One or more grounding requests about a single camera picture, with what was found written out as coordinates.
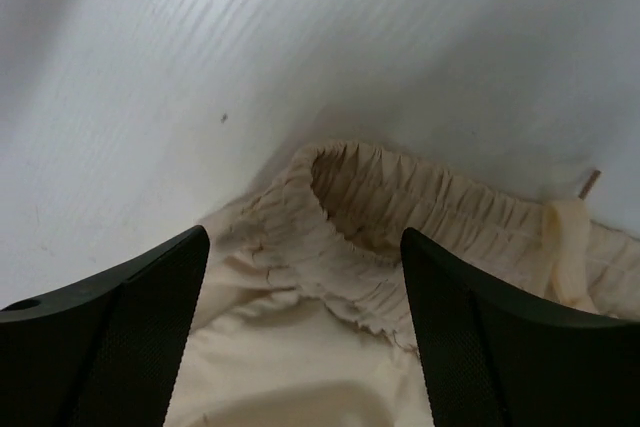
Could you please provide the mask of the beige trousers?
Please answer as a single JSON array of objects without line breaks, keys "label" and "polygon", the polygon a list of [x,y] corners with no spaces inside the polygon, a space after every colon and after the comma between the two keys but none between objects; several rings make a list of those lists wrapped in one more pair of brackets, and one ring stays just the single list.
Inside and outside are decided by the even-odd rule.
[{"label": "beige trousers", "polygon": [[516,287],[639,316],[639,242],[375,145],[300,149],[202,220],[207,270],[169,426],[429,426],[401,267],[413,228]]}]

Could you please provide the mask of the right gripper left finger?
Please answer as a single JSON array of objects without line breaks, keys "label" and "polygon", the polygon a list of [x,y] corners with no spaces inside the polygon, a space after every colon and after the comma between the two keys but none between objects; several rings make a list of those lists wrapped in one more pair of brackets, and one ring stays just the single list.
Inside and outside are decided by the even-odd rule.
[{"label": "right gripper left finger", "polygon": [[209,254],[194,226],[1,311],[4,426],[161,426]]}]

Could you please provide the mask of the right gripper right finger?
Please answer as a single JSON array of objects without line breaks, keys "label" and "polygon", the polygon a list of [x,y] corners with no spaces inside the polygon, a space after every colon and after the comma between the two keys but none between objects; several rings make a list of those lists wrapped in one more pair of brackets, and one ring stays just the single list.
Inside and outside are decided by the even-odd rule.
[{"label": "right gripper right finger", "polygon": [[401,260],[438,426],[635,426],[639,325],[539,298],[415,229]]}]

